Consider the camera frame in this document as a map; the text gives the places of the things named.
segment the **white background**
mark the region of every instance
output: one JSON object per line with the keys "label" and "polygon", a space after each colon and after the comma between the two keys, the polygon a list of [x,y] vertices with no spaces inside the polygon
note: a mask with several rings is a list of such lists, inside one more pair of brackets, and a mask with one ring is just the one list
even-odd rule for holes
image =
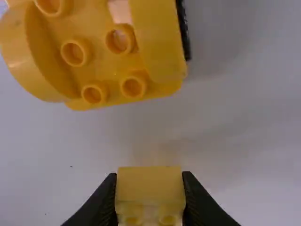
{"label": "white background", "polygon": [[172,97],[73,112],[0,61],[1,226],[58,226],[118,166],[158,164],[243,226],[301,225],[301,1],[186,2],[193,60]]}

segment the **yellow lego brick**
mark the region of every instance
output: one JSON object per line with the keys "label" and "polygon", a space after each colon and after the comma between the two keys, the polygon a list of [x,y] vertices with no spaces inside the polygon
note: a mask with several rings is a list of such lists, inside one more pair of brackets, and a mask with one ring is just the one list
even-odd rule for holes
{"label": "yellow lego brick", "polygon": [[180,167],[119,168],[115,208],[120,225],[181,225],[185,203]]}
{"label": "yellow lego brick", "polygon": [[7,0],[3,58],[35,97],[73,110],[165,97],[187,66],[175,0]]}

